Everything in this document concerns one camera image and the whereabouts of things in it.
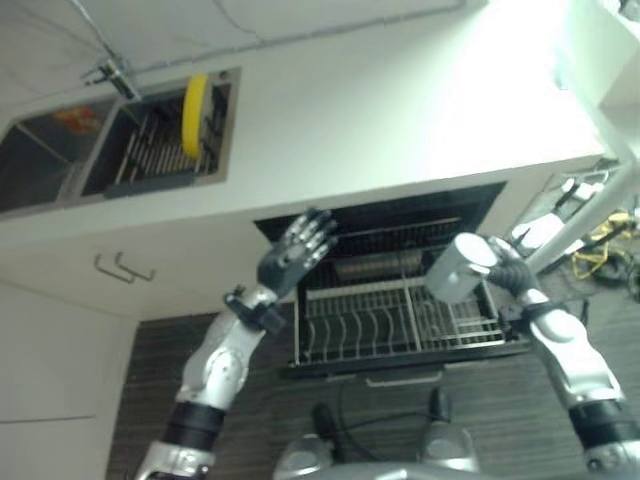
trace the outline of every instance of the cabinet handle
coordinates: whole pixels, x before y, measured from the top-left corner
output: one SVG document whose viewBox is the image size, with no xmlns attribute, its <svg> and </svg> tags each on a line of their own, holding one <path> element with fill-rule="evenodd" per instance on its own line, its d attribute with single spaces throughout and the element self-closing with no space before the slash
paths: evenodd
<svg viewBox="0 0 640 480">
<path fill-rule="evenodd" d="M 118 275 L 117 273 L 114 273 L 110 270 L 107 270 L 106 268 L 103 268 L 100 265 L 100 260 L 102 259 L 102 255 L 97 254 L 95 256 L 95 258 L 93 259 L 93 266 L 96 270 L 98 270 L 99 272 L 104 273 L 105 275 L 109 275 L 110 277 L 116 278 L 118 280 L 120 280 L 121 282 L 125 282 L 125 283 L 133 283 L 133 281 L 136 279 L 135 275 L 131 275 L 131 278 L 129 277 L 125 277 L 122 275 Z"/>
<path fill-rule="evenodd" d="M 404 380 L 376 381 L 369 377 L 365 378 L 367 387 L 369 388 L 390 388 L 404 387 L 407 385 L 421 385 L 424 383 L 436 383 L 442 380 L 442 370 L 430 377 L 408 378 Z"/>
<path fill-rule="evenodd" d="M 133 276 L 134 278 L 140 278 L 140 279 L 145 280 L 147 282 L 150 282 L 155 278 L 155 276 L 156 276 L 156 271 L 155 270 L 151 270 L 148 275 L 144 275 L 144 274 L 142 274 L 140 272 L 136 272 L 131 267 L 127 267 L 126 265 L 124 265 L 122 263 L 122 255 L 124 255 L 124 252 L 118 252 L 118 253 L 116 253 L 116 258 L 115 258 L 116 265 L 120 269 L 124 270 L 129 275 Z"/>
</svg>

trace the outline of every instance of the open dishwasher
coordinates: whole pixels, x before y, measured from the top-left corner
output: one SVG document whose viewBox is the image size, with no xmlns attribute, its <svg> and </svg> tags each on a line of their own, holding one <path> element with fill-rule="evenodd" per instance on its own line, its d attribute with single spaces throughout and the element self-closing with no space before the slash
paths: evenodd
<svg viewBox="0 0 640 480">
<path fill-rule="evenodd" d="M 472 361 L 522 353 L 485 284 L 456 305 L 424 276 L 456 234 L 475 231 L 503 184 L 333 210 L 338 245 L 298 286 L 290 378 Z M 270 240 L 290 217 L 256 222 Z"/>
</svg>

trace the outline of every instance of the wood floor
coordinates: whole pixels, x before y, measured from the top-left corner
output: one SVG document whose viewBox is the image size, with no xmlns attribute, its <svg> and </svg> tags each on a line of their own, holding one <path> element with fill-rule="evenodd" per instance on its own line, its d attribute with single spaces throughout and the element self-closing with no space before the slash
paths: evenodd
<svg viewBox="0 0 640 480">
<path fill-rule="evenodd" d="M 556 298 L 577 298 L 592 286 L 566 275 L 545 281 Z M 579 311 L 577 302 L 569 302 Z M 625 290 L 592 297 L 589 334 L 640 415 L 640 305 Z M 162 433 L 184 361 L 199 344 L 212 317 L 184 317 L 140 326 L 108 470 L 109 479 L 132 474 L 149 441 Z M 246 387 L 228 415 L 216 446 L 211 478 L 269 479 L 289 440 L 309 432 L 309 413 L 319 401 L 335 408 L 340 390 L 347 423 L 390 413 L 424 411 L 433 384 L 372 389 L 362 378 L 326 382 L 285 381 L 277 370 L 292 358 L 291 328 L 267 338 L 251 364 Z M 453 397 L 455 421 L 468 427 L 483 471 L 508 479 L 583 478 L 581 448 L 546 373 L 531 354 L 447 368 L 438 382 Z M 424 420 L 411 418 L 355 430 L 377 456 L 412 460 Z M 347 449 L 350 460 L 359 460 Z"/>
</svg>

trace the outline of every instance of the white countertop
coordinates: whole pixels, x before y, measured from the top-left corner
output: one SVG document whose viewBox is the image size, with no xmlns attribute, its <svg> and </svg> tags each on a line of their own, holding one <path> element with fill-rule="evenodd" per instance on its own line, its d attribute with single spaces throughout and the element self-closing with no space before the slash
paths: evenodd
<svg viewBox="0 0 640 480">
<path fill-rule="evenodd" d="M 340 204 L 365 193 L 390 198 L 407 187 L 433 189 L 442 179 L 600 154 L 581 108 L 550 80 L 544 12 L 540 22 L 535 15 L 514 22 L 524 20 L 516 6 L 496 1 L 463 16 L 147 74 L 141 85 L 241 67 L 227 180 L 6 220 L 0 248 L 185 217 L 290 213 L 300 204 Z M 0 112 L 0 131 L 20 111 L 109 88 Z"/>
</svg>

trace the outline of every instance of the cable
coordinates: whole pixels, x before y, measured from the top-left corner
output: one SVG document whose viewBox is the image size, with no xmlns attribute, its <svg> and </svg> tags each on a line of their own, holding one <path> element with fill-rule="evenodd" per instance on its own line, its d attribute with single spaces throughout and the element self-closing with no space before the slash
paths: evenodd
<svg viewBox="0 0 640 480">
<path fill-rule="evenodd" d="M 364 448 L 355 438 L 351 435 L 349 431 L 349 427 L 347 427 L 346 422 L 344 421 L 344 413 L 343 413 L 343 398 L 344 398 L 344 387 L 345 384 L 340 385 L 340 390 L 338 391 L 338 425 L 344 437 L 351 444 L 351 446 L 365 459 L 372 460 L 374 462 L 380 461 L 380 458 L 371 453 L 368 449 Z"/>
<path fill-rule="evenodd" d="M 222 0 L 211 0 L 211 1 L 215 5 L 215 7 L 218 9 L 218 11 L 222 14 L 222 16 L 227 19 L 227 21 L 231 24 L 231 26 L 233 28 L 235 28 L 236 30 L 239 30 L 240 32 L 244 32 L 244 33 L 248 33 L 249 35 L 253 35 L 254 37 L 256 37 L 258 42 L 265 43 L 264 38 L 262 38 L 258 34 L 258 32 L 256 32 L 255 30 L 252 30 L 250 28 L 245 28 L 242 25 L 240 25 L 238 22 L 236 22 L 235 19 L 231 16 L 229 11 L 227 10 L 227 8 L 222 3 Z"/>
<path fill-rule="evenodd" d="M 383 459 L 381 459 L 380 457 L 372 453 L 369 449 L 363 447 L 362 444 L 360 444 L 360 442 L 358 442 L 353 437 L 350 430 L 355 430 L 356 428 L 361 428 L 361 427 L 365 427 L 367 425 L 373 425 L 376 423 L 391 422 L 394 420 L 400 420 L 403 418 L 411 418 L 411 417 L 423 417 L 430 420 L 437 420 L 437 417 L 434 417 L 433 415 L 427 412 L 413 411 L 413 412 L 404 412 L 404 413 L 393 413 L 393 414 L 384 415 L 381 417 L 370 418 L 368 420 L 356 422 L 351 425 L 347 425 L 344 419 L 344 411 L 343 411 L 344 410 L 344 405 L 343 405 L 344 390 L 345 390 L 345 384 L 340 385 L 340 390 L 338 391 L 338 408 L 337 408 L 339 428 L 337 432 L 342 433 L 345 439 L 354 448 L 354 450 L 356 450 L 358 454 L 360 454 L 363 458 L 367 460 L 379 462 L 379 461 L 382 461 Z"/>
<path fill-rule="evenodd" d="M 628 260 L 630 257 L 628 251 L 611 247 L 611 241 L 620 237 L 631 242 L 636 237 L 634 230 L 635 219 L 632 214 L 618 211 L 609 215 L 589 234 L 590 243 L 571 256 L 574 276 L 578 280 L 594 276 L 594 278 L 603 280 L 604 283 L 622 283 L 622 274 L 626 275 L 631 270 L 633 261 Z M 609 271 L 601 272 L 607 266 Z"/>
<path fill-rule="evenodd" d="M 85 23 L 89 25 L 89 28 L 91 29 L 94 36 L 96 37 L 96 40 L 100 42 L 100 45 L 102 45 L 102 48 L 104 48 L 105 52 L 107 52 L 107 54 L 110 57 L 117 58 L 118 55 L 116 54 L 116 51 L 113 49 L 111 44 L 109 44 L 109 40 L 107 39 L 107 36 L 104 34 L 102 29 L 98 26 L 98 24 L 93 20 L 93 18 L 91 17 L 91 14 L 87 10 L 87 8 L 82 4 L 82 2 L 80 0 L 67 0 L 67 2 L 69 2 L 71 6 L 75 8 L 76 12 L 84 19 Z"/>
</svg>

